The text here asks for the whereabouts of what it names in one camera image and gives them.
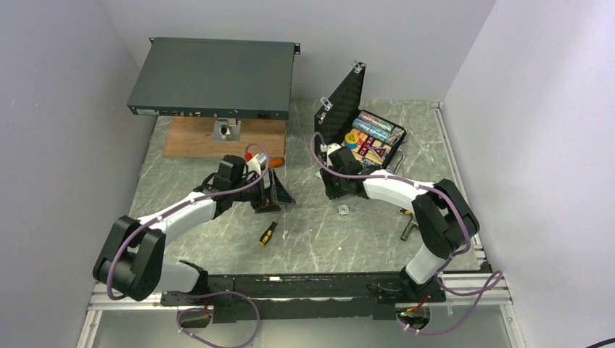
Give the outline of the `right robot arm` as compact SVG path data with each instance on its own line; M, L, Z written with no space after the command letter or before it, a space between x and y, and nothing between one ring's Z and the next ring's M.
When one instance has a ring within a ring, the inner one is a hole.
M413 181L381 168L364 168L352 150L338 144L326 148L321 177L330 199L353 195L375 199L411 211L422 245L400 273L400 293L409 301L425 295L428 282L467 247L480 224L458 187L448 179Z

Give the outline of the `blue yellow card deck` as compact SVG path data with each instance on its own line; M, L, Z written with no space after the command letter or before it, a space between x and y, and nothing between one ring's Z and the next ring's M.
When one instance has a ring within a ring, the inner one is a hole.
M382 142L373 142L366 146L364 157L377 165L382 165L391 152L391 146Z

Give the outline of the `red triangular dealer token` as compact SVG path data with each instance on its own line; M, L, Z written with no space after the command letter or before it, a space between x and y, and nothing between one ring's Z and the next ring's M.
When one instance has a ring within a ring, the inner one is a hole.
M377 162L383 163L389 154L389 147L387 145L370 146L369 153L376 159Z

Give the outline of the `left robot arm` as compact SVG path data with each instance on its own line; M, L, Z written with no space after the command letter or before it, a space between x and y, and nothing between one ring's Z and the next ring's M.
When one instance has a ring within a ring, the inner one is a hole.
M144 217L119 217L94 263L94 280L107 285L112 300L141 301L156 291L173 291L189 304L203 302L211 291L209 273L185 260L165 261L165 249L236 202L248 202L257 214L296 203L263 153L250 160L226 155L217 171L179 202Z

